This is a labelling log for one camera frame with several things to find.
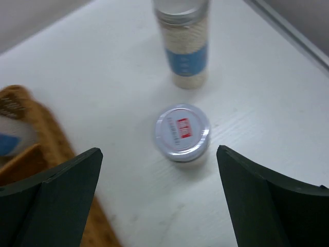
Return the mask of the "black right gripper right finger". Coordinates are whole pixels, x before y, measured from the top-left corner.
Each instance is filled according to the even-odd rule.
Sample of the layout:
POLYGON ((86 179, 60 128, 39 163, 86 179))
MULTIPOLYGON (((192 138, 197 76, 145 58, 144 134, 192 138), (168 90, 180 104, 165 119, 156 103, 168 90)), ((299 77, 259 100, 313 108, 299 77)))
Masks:
POLYGON ((216 152, 238 246, 328 246, 328 188, 261 166, 227 146, 216 152))

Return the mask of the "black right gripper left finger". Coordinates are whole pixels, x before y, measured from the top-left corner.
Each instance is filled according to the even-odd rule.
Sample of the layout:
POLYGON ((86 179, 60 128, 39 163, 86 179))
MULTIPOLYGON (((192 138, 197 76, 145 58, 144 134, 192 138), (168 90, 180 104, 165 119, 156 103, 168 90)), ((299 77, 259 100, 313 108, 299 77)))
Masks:
POLYGON ((1 187, 1 246, 79 246, 103 154, 78 156, 1 187))

